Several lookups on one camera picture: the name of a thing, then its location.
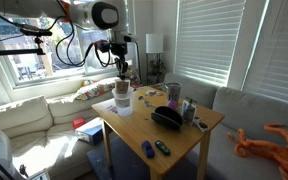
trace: plastic container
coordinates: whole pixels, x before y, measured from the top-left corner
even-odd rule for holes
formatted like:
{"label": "plastic container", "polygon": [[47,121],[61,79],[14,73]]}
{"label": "plastic container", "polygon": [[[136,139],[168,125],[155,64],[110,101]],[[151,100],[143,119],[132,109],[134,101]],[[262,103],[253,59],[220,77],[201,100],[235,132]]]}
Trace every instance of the plastic container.
{"label": "plastic container", "polygon": [[115,99],[117,114],[120,116],[129,116],[133,112],[133,91],[134,88],[128,87],[126,94],[116,94],[116,89],[112,89]]}

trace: toy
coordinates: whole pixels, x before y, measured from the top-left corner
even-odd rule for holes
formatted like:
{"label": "toy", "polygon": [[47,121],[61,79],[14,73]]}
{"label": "toy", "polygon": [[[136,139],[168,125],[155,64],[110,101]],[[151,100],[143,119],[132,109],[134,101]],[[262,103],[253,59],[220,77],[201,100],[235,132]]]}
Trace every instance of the toy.
{"label": "toy", "polygon": [[[288,131],[278,128],[279,126],[283,126],[283,124],[270,123],[265,125],[264,129],[267,131],[280,133],[285,137],[288,144]],[[238,156],[246,157],[246,150],[249,150],[256,155],[274,159],[280,163],[279,170],[283,179],[288,179],[288,146],[284,147],[268,141],[245,139],[243,129],[238,130],[238,136],[240,140],[236,140],[231,133],[228,133],[228,137],[237,143],[234,151]]]}

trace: pillow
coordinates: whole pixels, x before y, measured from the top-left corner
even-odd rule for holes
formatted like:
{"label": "pillow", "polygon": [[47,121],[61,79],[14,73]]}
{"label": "pillow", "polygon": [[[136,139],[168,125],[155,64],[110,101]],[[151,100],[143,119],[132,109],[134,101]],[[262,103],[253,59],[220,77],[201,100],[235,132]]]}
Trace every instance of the pillow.
{"label": "pillow", "polygon": [[73,95],[73,98],[84,101],[100,96],[107,91],[111,91],[115,87],[115,80],[117,79],[119,78],[107,78],[93,84],[83,86]]}

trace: wooden table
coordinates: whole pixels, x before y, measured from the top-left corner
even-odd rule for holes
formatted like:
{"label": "wooden table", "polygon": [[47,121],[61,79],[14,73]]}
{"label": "wooden table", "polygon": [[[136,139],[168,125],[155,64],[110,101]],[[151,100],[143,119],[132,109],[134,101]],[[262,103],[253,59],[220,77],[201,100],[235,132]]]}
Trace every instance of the wooden table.
{"label": "wooden table", "polygon": [[[146,95],[148,90],[160,93],[160,96]],[[133,96],[133,113],[130,116],[119,116],[108,110],[115,106],[114,99],[94,104],[92,107],[103,118],[103,134],[106,147],[108,165],[112,166],[109,132],[114,130],[123,141],[149,166],[151,180],[162,179],[162,177],[188,153],[197,143],[201,142],[200,156],[198,162],[198,179],[205,176],[208,147],[211,130],[224,118],[224,115],[197,105],[197,115],[205,122],[209,131],[201,133],[195,126],[183,124],[179,131],[166,128],[151,119],[151,112],[155,108],[146,108],[145,102],[150,102],[154,107],[164,106],[167,103],[166,93],[146,87],[135,91]],[[141,143],[148,140],[155,151],[155,157],[149,159],[145,156]],[[170,156],[164,156],[154,145],[161,140],[171,150]]]}

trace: window blind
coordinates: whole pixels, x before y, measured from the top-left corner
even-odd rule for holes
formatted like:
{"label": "window blind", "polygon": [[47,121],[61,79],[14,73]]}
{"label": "window blind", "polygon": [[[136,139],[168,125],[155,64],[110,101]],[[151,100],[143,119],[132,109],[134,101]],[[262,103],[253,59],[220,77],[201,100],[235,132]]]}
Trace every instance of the window blind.
{"label": "window blind", "polygon": [[245,0],[179,0],[174,72],[226,86]]}
{"label": "window blind", "polygon": [[[267,15],[264,20],[243,91],[288,102],[288,1],[280,9],[278,18]],[[275,24],[273,30],[268,24]]]}

